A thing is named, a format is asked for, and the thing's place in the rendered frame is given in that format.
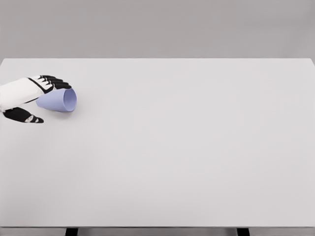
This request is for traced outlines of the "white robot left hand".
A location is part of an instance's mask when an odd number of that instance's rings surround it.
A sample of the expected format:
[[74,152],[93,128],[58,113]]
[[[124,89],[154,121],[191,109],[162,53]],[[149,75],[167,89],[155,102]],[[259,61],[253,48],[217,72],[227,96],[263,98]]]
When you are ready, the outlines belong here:
[[0,113],[20,123],[44,123],[44,120],[20,107],[54,90],[71,89],[62,79],[51,75],[23,77],[0,86]]

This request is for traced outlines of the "light blue cup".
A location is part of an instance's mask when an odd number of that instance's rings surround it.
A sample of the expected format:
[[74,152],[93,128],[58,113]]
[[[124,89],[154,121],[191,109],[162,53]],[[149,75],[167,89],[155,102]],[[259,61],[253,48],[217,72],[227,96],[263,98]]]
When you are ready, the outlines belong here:
[[72,88],[58,89],[40,96],[36,100],[36,104],[52,111],[72,112],[77,106],[77,96]]

